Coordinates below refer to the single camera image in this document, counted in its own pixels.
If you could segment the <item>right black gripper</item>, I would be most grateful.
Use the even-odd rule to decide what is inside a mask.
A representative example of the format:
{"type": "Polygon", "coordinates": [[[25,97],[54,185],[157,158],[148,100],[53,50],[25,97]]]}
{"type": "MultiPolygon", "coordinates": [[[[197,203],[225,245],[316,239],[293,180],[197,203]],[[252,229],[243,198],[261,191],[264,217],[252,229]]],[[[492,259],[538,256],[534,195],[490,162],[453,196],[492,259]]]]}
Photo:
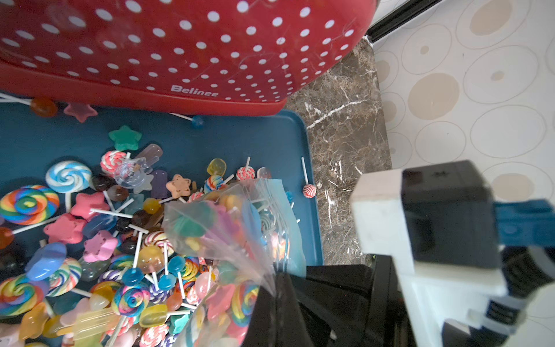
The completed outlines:
{"type": "Polygon", "coordinates": [[[416,345],[390,256],[377,255],[371,268],[308,267],[291,283],[314,346],[416,345]]]}

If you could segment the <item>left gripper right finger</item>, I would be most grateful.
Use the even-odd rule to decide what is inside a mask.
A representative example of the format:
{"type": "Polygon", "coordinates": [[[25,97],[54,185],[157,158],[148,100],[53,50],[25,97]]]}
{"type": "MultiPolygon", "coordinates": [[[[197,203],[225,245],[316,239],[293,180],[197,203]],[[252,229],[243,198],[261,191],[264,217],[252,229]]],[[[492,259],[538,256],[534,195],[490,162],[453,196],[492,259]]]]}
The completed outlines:
{"type": "Polygon", "coordinates": [[[276,289],[276,346],[313,346],[289,274],[277,274],[276,289]]]}

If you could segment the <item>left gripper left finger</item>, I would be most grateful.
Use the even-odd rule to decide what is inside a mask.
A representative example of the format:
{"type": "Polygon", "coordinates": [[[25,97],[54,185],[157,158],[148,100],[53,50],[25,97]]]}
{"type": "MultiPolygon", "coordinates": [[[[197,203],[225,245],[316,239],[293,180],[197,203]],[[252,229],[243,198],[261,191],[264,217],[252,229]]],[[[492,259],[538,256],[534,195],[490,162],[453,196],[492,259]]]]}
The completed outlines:
{"type": "Polygon", "coordinates": [[[277,346],[276,304],[276,298],[264,286],[260,286],[242,347],[277,346]]]}

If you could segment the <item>candy ziploc bag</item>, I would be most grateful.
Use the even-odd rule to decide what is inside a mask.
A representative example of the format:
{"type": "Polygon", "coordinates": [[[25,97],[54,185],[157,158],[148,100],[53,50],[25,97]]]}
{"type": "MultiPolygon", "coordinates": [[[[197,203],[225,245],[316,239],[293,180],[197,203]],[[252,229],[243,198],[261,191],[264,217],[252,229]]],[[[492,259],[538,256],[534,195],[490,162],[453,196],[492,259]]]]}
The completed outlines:
{"type": "Polygon", "coordinates": [[[299,223],[279,179],[236,182],[193,202],[169,202],[162,222],[176,253],[214,261],[176,346],[241,346],[260,286],[276,297],[276,275],[306,275],[299,223]]]}

